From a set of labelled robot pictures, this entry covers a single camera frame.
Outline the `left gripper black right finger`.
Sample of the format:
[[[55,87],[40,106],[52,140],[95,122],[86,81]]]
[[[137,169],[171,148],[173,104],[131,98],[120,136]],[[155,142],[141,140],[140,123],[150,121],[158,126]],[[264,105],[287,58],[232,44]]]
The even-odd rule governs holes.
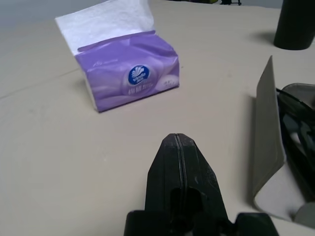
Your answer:
[[[213,169],[195,141],[185,134],[177,135],[180,165],[180,212],[192,218],[204,212],[215,219],[227,220],[227,212]]]

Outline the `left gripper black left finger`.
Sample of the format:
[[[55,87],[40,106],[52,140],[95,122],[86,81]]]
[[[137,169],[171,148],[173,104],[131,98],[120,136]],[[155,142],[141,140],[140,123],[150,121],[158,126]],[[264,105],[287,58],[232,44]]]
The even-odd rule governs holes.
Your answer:
[[[146,211],[163,211],[183,216],[184,177],[182,133],[167,135],[161,142],[147,175]]]

